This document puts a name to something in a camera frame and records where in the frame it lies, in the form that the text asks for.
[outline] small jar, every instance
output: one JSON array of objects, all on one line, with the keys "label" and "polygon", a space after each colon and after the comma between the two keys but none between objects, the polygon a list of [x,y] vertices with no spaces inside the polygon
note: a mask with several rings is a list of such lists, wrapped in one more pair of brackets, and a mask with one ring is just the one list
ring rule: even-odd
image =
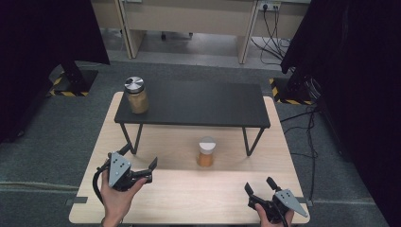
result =
[{"label": "small jar", "polygon": [[209,167],[213,164],[213,151],[215,149],[216,142],[210,137],[206,136],[200,140],[200,154],[197,158],[197,163],[202,167]]},{"label": "small jar", "polygon": [[134,114],[142,114],[148,110],[148,96],[145,83],[138,77],[128,78],[125,82],[125,91],[131,110]]}]

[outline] human hand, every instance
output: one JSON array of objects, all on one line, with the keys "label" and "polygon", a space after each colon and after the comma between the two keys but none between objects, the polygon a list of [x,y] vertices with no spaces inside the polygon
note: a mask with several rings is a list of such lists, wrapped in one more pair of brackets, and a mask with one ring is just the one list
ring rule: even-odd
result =
[{"label": "human hand", "polygon": [[[254,206],[254,208],[256,209],[257,214],[260,217],[260,226],[261,227],[284,227],[283,222],[280,222],[280,223],[277,223],[277,224],[271,224],[269,222],[269,220],[268,220],[268,217],[266,216],[265,209],[263,209],[262,205],[260,205],[259,203],[257,203]],[[285,218],[286,218],[288,226],[290,226],[291,223],[292,223],[292,218],[294,218],[294,211],[289,209],[286,212]]]},{"label": "human hand", "polygon": [[142,178],[137,181],[130,190],[120,192],[109,187],[109,169],[102,172],[102,183],[100,194],[103,199],[105,217],[103,226],[117,226],[120,221],[128,214],[131,208],[133,196],[142,188],[147,179]]}]

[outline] black table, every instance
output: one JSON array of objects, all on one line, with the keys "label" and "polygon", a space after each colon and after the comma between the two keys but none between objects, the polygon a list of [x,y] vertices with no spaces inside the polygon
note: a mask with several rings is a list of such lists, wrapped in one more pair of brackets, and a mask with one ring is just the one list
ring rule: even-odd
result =
[{"label": "black table", "polygon": [[[136,154],[144,124],[240,127],[245,149],[251,156],[265,128],[270,127],[268,112],[258,84],[198,81],[145,80],[149,108],[146,113],[132,113],[123,96],[115,115],[128,143],[125,124],[139,124],[134,148]],[[259,128],[251,149],[246,128]]]}]

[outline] table leg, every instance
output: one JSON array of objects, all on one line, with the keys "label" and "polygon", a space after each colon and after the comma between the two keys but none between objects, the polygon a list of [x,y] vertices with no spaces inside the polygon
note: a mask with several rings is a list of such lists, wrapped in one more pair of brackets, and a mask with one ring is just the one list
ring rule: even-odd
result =
[{"label": "table leg", "polygon": [[245,129],[245,127],[242,127],[242,132],[244,133],[244,141],[245,141],[245,149],[247,151],[247,156],[251,156],[253,153],[254,148],[256,148],[257,142],[259,142],[260,137],[262,136],[262,133],[265,129],[264,128],[260,128],[259,133],[256,136],[256,139],[253,142],[253,145],[251,147],[251,149],[248,146],[248,138],[247,138],[247,131]]},{"label": "table leg", "polygon": [[[124,136],[126,137],[127,143],[131,144],[130,137],[128,136],[127,129],[125,128],[125,125],[123,123],[120,123],[121,129],[123,130]],[[142,127],[143,124],[139,124],[139,129],[138,133],[136,134],[136,140],[135,140],[135,146],[130,147],[130,151],[132,154],[136,154],[136,151],[138,150],[138,145],[139,145],[139,139],[141,138],[141,132],[142,132]]]}]

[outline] glass jar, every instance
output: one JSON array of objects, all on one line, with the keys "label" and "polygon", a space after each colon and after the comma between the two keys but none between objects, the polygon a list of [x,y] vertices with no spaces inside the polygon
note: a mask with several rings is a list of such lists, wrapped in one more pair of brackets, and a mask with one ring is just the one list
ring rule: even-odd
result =
[{"label": "glass jar", "polygon": [[142,114],[148,110],[147,91],[141,78],[128,78],[125,82],[125,91],[134,114]]}]

